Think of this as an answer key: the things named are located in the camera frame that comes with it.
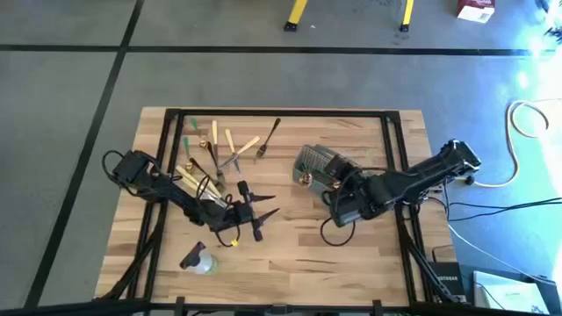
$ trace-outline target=box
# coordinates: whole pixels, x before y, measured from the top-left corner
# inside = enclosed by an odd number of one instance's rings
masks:
[[[495,12],[495,0],[458,0],[458,18],[486,23]]]

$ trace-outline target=wooden table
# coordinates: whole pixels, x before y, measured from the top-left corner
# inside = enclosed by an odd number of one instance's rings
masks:
[[[143,109],[134,149],[155,156],[164,112],[165,108],[160,107]],[[422,112],[401,111],[400,115],[409,164],[414,165],[431,156]],[[199,116],[195,119],[209,136],[212,119],[218,120],[219,156],[224,161],[230,155],[225,128],[232,130],[234,145],[240,148],[255,135],[267,137],[275,118]],[[199,137],[190,120],[187,118],[184,124],[190,153],[214,174],[208,153],[198,146]],[[244,225],[238,247],[221,247],[208,227],[194,226],[181,209],[170,204],[153,301],[174,302],[177,296],[185,296],[188,302],[201,304],[371,305],[373,299],[380,299],[385,306],[408,305],[394,213],[357,223],[351,242],[333,248],[319,236],[320,224],[328,217],[327,207],[314,194],[292,182],[292,165],[304,144],[330,147],[364,166],[386,167],[381,131],[380,120],[373,118],[282,117],[265,158],[253,163],[256,146],[240,159],[241,172],[255,194],[277,196],[255,203],[256,212],[263,214],[281,208],[263,227],[263,241],[255,242],[251,227]],[[396,146],[393,149],[399,166],[398,149]],[[164,168],[168,159],[169,152],[163,160]],[[182,144],[178,164],[184,165],[186,160]],[[234,194],[234,199],[240,198],[235,188],[238,178],[234,168],[225,170],[225,177],[227,190]],[[132,261],[144,205],[142,199],[122,191],[96,295],[107,292]],[[157,208],[153,212],[153,225],[156,214]],[[420,222],[427,254],[435,246],[451,244],[442,206],[426,202]],[[342,241],[349,230],[350,226],[338,229],[328,224],[326,235],[332,241]],[[235,229],[221,236],[224,241],[230,241],[235,237]],[[216,274],[198,276],[179,268],[178,264],[197,241],[205,243],[218,258],[220,266]],[[454,261],[454,252],[440,249],[439,258]],[[422,299],[419,270],[414,261],[412,265],[417,297]],[[140,293],[146,266],[140,275],[137,291]]]

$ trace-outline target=yellow wire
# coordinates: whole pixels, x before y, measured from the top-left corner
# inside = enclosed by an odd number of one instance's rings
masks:
[[[544,103],[544,102],[560,102],[562,101],[562,99],[559,98],[553,98],[553,99],[544,99],[544,100],[535,100],[535,101],[523,101],[523,100],[517,100],[514,101],[512,104],[510,104],[508,106],[508,108],[506,109],[506,138],[507,138],[507,142],[508,142],[508,149],[509,149],[509,154],[511,155],[511,158],[513,159],[513,163],[515,165],[515,169],[513,172],[513,175],[505,182],[505,183],[499,183],[499,184],[488,184],[488,183],[480,183],[478,181],[474,181],[474,184],[483,187],[483,188],[502,188],[505,187],[506,185],[509,185],[510,183],[512,183],[515,178],[519,175],[519,159],[517,158],[517,155],[515,154],[515,150],[514,150],[514,146],[513,146],[513,140],[511,139],[511,126],[521,135],[531,138],[531,139],[538,139],[542,136],[542,134],[546,133],[548,131],[548,129],[551,126],[551,122],[548,119],[548,116],[546,114],[544,114],[544,112],[542,110],[540,110],[537,107],[537,104],[540,103]],[[542,133],[538,133],[538,134],[529,134],[524,132],[518,125],[517,122],[515,121],[515,112],[522,108],[522,107],[528,107],[530,109],[535,110],[538,114],[540,114],[541,117],[543,117],[544,120],[544,131]],[[461,180],[461,181],[465,181],[466,177],[457,177],[455,178],[456,180]]]

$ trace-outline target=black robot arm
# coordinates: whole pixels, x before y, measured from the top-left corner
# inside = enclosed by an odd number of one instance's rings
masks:
[[[111,153],[118,154],[121,160],[113,171],[109,173],[105,166],[105,159]],[[154,203],[169,200],[184,211],[184,215],[189,218],[190,222],[197,226],[207,224],[211,232],[214,233],[251,223],[256,241],[261,241],[263,237],[260,232],[260,226],[263,225],[263,222],[271,214],[278,210],[268,212],[256,218],[252,202],[259,202],[274,197],[255,195],[249,190],[248,184],[245,181],[238,182],[239,192],[243,196],[244,202],[232,202],[231,198],[213,201],[192,197],[174,184],[174,180],[178,178],[162,173],[155,163],[155,158],[140,150],[129,151],[126,154],[109,151],[104,155],[102,167],[110,180],[127,190],[131,195]]]
[[[450,140],[439,154],[405,172],[388,170],[377,176],[366,176],[359,167],[337,155],[324,170],[344,181],[341,188],[328,194],[330,214],[339,227],[358,219],[372,219],[399,201],[420,202],[430,187],[452,181],[453,176],[471,174],[480,164],[468,145],[458,140]]]

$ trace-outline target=utensil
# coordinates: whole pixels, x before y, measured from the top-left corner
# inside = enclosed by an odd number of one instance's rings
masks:
[[[213,159],[213,163],[214,163],[214,167],[217,169],[217,179],[219,179],[219,182],[223,184],[225,183],[225,175],[222,172],[222,170],[220,170],[219,168],[219,163],[217,162],[217,158],[214,156],[214,152],[211,146],[207,146],[206,147],[207,150],[209,151],[209,154],[211,155],[211,158]]]
[[[197,121],[195,120],[195,118],[191,118],[191,124],[193,125],[193,128],[195,128],[195,130],[199,134],[199,139],[200,139],[199,146],[201,148],[207,148],[207,146],[209,146],[209,141],[207,141],[207,139],[205,137],[203,137],[203,135],[201,134],[201,130],[197,126]]]
[[[265,140],[265,143],[263,143],[263,145],[261,145],[260,148],[257,150],[256,158],[254,158],[254,162],[256,162],[256,159],[262,158],[263,154],[265,154],[265,151],[267,150],[267,142],[270,141],[271,135],[273,134],[273,132],[275,132],[279,123],[281,123],[281,118],[276,118],[275,123],[273,123],[273,127],[271,128],[270,135],[267,137],[267,140]]]
[[[225,130],[225,135],[227,136],[227,142],[228,142],[228,146],[230,147],[230,151],[233,154],[236,153],[236,150],[234,150],[234,142],[232,141],[232,134],[230,133],[230,130],[228,128]],[[240,172],[240,166],[238,165],[238,159],[234,160],[234,169],[236,170],[236,173],[238,174],[238,177],[241,179],[242,173]]]
[[[226,166],[228,166],[229,164],[231,164],[233,161],[235,161],[236,159],[238,159],[238,157],[245,152],[246,150],[250,149],[252,146],[254,146],[258,141],[260,141],[260,137],[256,136],[254,137],[251,141],[249,141],[246,145],[244,145],[244,147],[240,148],[240,150],[238,150],[237,152],[233,152],[230,157],[223,162],[220,166],[219,169],[223,169]]]
[[[219,160],[219,134],[218,134],[218,129],[217,129],[217,121],[214,119],[213,120],[213,152],[214,152],[214,156],[217,159],[217,161]]]
[[[193,169],[193,163],[190,159],[190,141],[188,140],[187,136],[184,137],[184,148],[185,148],[185,155],[187,156],[187,162],[185,163],[185,169],[188,172],[191,172]]]
[[[191,176],[189,173],[187,173],[187,171],[185,171],[185,169],[182,168],[182,166],[176,166],[176,170],[180,175],[182,175],[182,182],[185,185],[187,185],[188,187],[190,187],[191,189],[195,190],[195,193],[197,194],[198,193],[197,189],[199,187],[199,181],[197,181],[193,176]],[[220,196],[217,196],[213,192],[213,190],[211,189],[211,187],[209,185],[207,185],[206,189],[203,191],[203,193],[201,193],[201,197],[205,198],[205,199],[210,199],[214,203],[216,203],[217,205],[219,205],[221,207],[225,207],[227,205],[225,203],[225,201],[220,199]]]
[[[210,176],[206,171],[204,171],[203,167],[199,165],[199,163],[195,160],[195,158],[191,157],[190,163],[193,167],[199,169],[199,171],[201,171],[205,176],[208,176],[211,179],[211,182],[214,184],[214,186],[219,190],[219,192],[223,192],[225,190],[225,186],[219,180],[213,179],[212,176]]]

